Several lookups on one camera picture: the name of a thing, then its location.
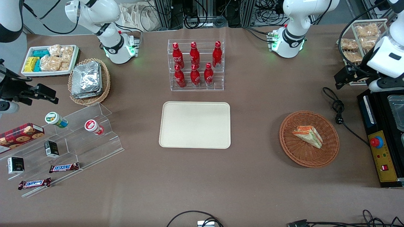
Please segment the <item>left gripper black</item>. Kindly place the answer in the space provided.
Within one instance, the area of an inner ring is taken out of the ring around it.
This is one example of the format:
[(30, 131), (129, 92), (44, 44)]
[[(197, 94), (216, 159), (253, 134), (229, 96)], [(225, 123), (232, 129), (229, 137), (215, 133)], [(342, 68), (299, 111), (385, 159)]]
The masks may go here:
[(373, 81), (376, 81), (380, 78), (383, 78), (384, 75), (380, 74), (377, 70), (373, 69), (371, 66), (369, 66), (368, 62), (368, 71), (364, 70), (355, 70), (353, 66), (345, 66), (342, 68), (339, 72), (337, 72), (334, 75), (334, 80), (335, 80), (335, 88), (336, 89), (341, 89), (343, 86), (346, 84), (356, 81), (356, 85), (358, 86), (367, 86), (367, 80), (368, 83), (371, 83)]

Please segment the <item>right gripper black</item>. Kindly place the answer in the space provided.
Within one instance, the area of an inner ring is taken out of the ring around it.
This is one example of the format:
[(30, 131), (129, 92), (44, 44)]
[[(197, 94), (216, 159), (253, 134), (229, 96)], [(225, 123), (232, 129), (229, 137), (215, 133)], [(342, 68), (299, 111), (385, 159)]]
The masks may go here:
[(4, 59), (0, 60), (1, 73), (1, 99), (6, 101), (20, 102), (25, 105), (32, 105), (32, 99), (42, 99), (53, 104), (58, 104), (59, 99), (56, 97), (56, 91), (43, 85), (37, 84), (37, 97), (34, 93), (33, 86), (27, 84), (31, 82), (30, 77), (21, 77), (15, 72), (4, 66)]

